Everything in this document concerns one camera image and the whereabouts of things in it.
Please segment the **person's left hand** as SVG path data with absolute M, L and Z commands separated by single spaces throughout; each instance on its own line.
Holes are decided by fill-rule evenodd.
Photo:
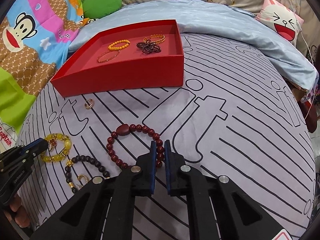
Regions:
M 11 199 L 9 207 L 11 208 L 12 212 L 16 213 L 15 217 L 12 218 L 10 213 L 4 211 L 4 214 L 9 221 L 14 220 L 20 228 L 27 228 L 30 226 L 30 218 L 26 212 L 26 209 L 22 205 L 21 198 L 18 194 L 15 194 Z

